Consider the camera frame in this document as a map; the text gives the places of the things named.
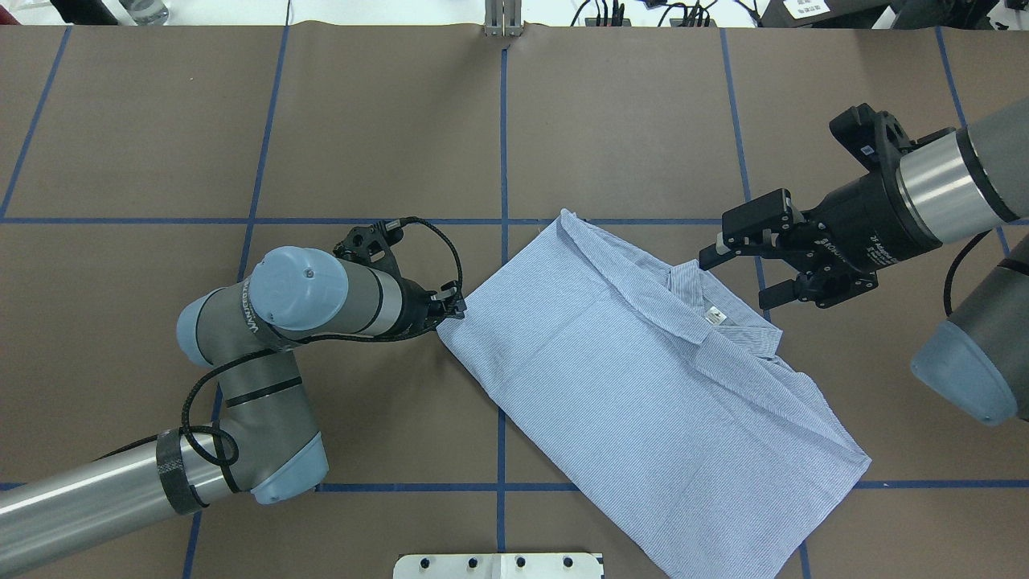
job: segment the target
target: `brown table surface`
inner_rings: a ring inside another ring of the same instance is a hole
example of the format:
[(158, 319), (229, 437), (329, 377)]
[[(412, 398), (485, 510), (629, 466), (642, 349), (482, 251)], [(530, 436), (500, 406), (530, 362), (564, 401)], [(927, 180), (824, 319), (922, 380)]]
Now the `brown table surface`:
[[(174, 426), (200, 374), (179, 312), (275, 246), (417, 214), (473, 287), (568, 207), (685, 261), (745, 195), (786, 186), (807, 208), (859, 176), (827, 129), (847, 107), (912, 136), (970, 122), (1029, 93), (1027, 48), (952, 30), (530, 26), (508, 44), (470, 25), (0, 27), (0, 488)], [(1024, 225), (975, 249), (958, 298)], [(781, 356), (874, 460), (779, 577), (1029, 573), (1029, 425), (982, 427), (908, 370), (958, 249), (830, 311), (771, 314)], [(397, 252), (427, 286), (451, 275), (428, 233)], [(716, 273), (754, 306), (790, 275)], [(330, 463), (319, 492), (234, 497), (27, 577), (386, 578), (401, 553), (498, 549), (664, 577), (435, 338), (298, 357)]]

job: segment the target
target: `shirt tag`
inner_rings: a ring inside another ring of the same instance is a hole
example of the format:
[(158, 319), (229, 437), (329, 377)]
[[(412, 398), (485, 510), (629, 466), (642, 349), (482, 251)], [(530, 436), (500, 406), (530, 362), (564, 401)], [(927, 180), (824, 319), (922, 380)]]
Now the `shirt tag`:
[(726, 318), (729, 317), (721, 314), (721, 311), (714, 306), (708, 309), (707, 314), (704, 315), (704, 319), (710, 322), (711, 326), (721, 326), (721, 323), (725, 322)]
[(782, 3), (795, 20), (831, 11), (825, 0), (783, 0)]

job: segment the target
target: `white bracket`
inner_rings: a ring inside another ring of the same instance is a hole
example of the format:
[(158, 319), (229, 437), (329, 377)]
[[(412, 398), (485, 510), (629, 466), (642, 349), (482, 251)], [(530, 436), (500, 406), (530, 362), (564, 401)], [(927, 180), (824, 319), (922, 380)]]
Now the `white bracket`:
[(603, 579), (599, 553), (404, 555), (393, 579)]
[(522, 36), (522, 0), (486, 0), (487, 36)]

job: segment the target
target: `robotic hand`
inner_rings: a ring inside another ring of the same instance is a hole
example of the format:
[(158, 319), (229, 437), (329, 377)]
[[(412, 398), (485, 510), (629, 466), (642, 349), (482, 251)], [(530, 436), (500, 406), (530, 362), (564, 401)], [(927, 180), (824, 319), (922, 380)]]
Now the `robotic hand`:
[[(811, 210), (794, 208), (784, 188), (731, 209), (700, 252), (704, 269), (736, 255), (797, 269), (796, 279), (762, 289), (764, 310), (793, 300), (831, 307), (877, 287), (880, 268), (1029, 215), (1029, 99), (917, 141), (867, 104), (837, 116), (829, 131), (866, 175)], [(1029, 420), (1027, 306), (1029, 238), (947, 313), (912, 370), (984, 424)]]
[[(401, 277), (390, 246), (420, 223), (453, 253), (457, 279), (427, 292)], [(292, 351), (321, 340), (394, 342), (463, 318), (457, 250), (419, 217), (354, 227), (329, 254), (279, 247), (250, 277), (215, 289), (179, 317), (182, 351), (212, 368), (189, 393), (178, 429), (0, 495), (0, 577), (9, 577), (233, 493), (272, 504), (328, 472)], [(189, 424), (201, 388), (218, 376), (225, 411)]]

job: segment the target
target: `folded shirt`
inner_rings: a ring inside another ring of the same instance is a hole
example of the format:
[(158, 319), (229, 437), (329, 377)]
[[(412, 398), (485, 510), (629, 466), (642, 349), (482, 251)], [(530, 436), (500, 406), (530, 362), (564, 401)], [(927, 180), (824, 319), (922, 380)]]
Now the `folded shirt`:
[(674, 579), (774, 577), (871, 464), (714, 275), (567, 210), (466, 302), (443, 343)]

